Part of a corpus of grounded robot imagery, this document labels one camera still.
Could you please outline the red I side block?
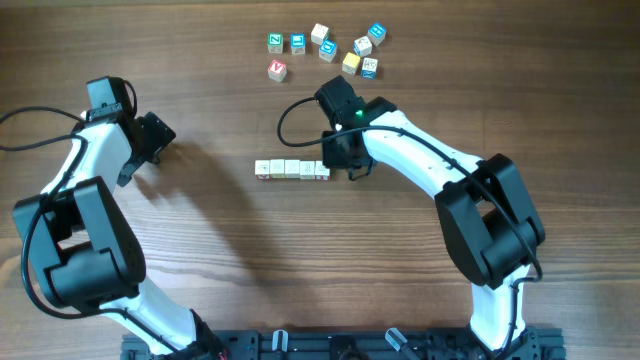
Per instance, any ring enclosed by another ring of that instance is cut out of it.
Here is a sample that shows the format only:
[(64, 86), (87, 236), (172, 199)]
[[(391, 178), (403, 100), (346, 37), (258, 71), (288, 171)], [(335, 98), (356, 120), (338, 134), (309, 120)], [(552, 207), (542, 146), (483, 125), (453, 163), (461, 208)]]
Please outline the red I side block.
[(315, 168), (315, 178), (317, 180), (328, 181), (330, 179), (330, 170), (322, 164), (317, 165)]

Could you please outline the yellow turtle picture block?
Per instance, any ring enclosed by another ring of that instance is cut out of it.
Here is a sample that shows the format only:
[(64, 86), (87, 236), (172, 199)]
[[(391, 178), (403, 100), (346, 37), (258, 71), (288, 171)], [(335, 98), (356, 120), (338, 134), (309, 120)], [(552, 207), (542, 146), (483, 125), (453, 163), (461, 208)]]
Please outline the yellow turtle picture block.
[(315, 179), (315, 162), (301, 160), (299, 162), (299, 178), (301, 180), (314, 180)]

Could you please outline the plain Z wooden block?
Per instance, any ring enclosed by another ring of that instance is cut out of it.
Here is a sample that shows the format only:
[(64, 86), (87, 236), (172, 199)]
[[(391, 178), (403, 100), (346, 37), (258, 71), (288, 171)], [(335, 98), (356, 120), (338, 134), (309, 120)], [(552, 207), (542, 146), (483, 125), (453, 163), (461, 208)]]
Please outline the plain Z wooden block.
[(300, 161), (294, 159), (287, 159), (284, 162), (285, 177), (286, 178), (299, 178), (300, 177)]

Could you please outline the plain wooden green block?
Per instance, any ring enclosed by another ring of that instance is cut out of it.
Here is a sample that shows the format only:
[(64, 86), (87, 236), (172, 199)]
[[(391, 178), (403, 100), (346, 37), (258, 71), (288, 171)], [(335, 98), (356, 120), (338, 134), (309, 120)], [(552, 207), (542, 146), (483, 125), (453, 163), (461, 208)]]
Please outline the plain wooden green block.
[(271, 159), (269, 163), (270, 177), (273, 179), (282, 179), (286, 177), (285, 174), (285, 160), (284, 159)]

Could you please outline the red A side block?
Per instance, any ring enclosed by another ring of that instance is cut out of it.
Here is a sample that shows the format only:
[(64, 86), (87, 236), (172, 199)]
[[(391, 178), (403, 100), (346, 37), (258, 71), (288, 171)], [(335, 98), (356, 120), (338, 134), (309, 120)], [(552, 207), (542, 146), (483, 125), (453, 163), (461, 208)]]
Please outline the red A side block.
[(269, 160), (256, 160), (254, 170), (258, 180), (268, 180), (271, 178)]

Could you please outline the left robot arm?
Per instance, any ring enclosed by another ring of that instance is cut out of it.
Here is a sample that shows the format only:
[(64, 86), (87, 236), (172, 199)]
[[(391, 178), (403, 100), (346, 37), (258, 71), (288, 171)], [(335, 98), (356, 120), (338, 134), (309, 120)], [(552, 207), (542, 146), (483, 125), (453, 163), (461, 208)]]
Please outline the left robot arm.
[(91, 107), (65, 136), (72, 148), (60, 171), (13, 209), (28, 298), (58, 319), (110, 318), (153, 359), (226, 358), (196, 312), (147, 276), (141, 245), (113, 197), (143, 164), (157, 163), (174, 131), (152, 112), (137, 114), (127, 80), (105, 76), (87, 90)]

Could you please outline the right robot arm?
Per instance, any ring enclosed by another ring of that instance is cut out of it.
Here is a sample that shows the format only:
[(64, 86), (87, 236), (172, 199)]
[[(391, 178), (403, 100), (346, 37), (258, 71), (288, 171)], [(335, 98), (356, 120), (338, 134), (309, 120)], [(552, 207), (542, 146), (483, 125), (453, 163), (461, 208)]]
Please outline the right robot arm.
[(448, 255), (472, 284), (470, 329), (486, 350), (510, 355), (524, 331), (523, 287), (541, 279), (529, 272), (541, 269), (536, 249), (545, 239), (516, 165), (442, 143), (390, 101), (365, 102), (342, 76), (314, 99), (330, 124), (322, 135), (325, 167), (371, 171), (383, 163), (434, 200)]

